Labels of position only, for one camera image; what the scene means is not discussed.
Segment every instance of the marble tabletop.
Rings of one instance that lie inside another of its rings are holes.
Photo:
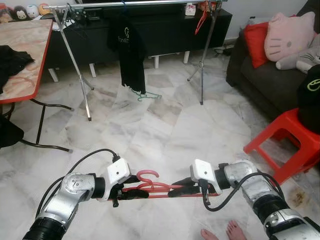
[[[52,24],[51,19],[0,24],[0,45],[9,45],[15,51],[26,51],[34,59],[21,72],[9,78],[0,94],[0,104],[29,100],[37,95]]]

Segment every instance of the sofa armrest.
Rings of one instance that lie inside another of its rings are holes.
[[[244,31],[239,32],[239,37],[236,40],[228,68],[226,70],[226,81],[233,87],[237,85],[243,78],[241,74],[241,66],[245,58],[249,55],[247,43],[245,40]]]

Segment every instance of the table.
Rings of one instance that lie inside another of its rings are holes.
[[[4,114],[8,119],[10,119],[16,102],[31,100],[41,105],[42,113],[36,143],[26,140],[21,140],[21,142],[33,147],[52,148],[70,152],[69,149],[64,147],[39,144],[46,107],[62,107],[73,110],[65,105],[47,104],[33,99],[38,93],[52,25],[53,21],[51,19],[0,24],[0,45],[8,45],[15,51],[26,51],[34,59],[33,63],[28,64],[17,75],[9,78],[3,87],[3,93],[0,94],[0,105],[11,103],[10,111]]]

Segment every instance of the pink pillow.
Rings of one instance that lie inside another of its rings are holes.
[[[277,13],[270,21],[264,41],[266,57],[276,62],[291,54],[305,50],[314,37],[315,13],[286,17]]]

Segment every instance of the black cloth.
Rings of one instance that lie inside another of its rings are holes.
[[[146,48],[138,31],[124,13],[110,21],[107,46],[119,52],[122,85],[145,94]]]
[[[16,144],[24,138],[24,131],[0,115],[0,148]]]
[[[320,134],[320,64],[313,66],[297,90],[298,118],[310,131]]]
[[[15,51],[8,45],[0,46],[0,94],[9,77],[18,74],[33,61],[26,51]]]

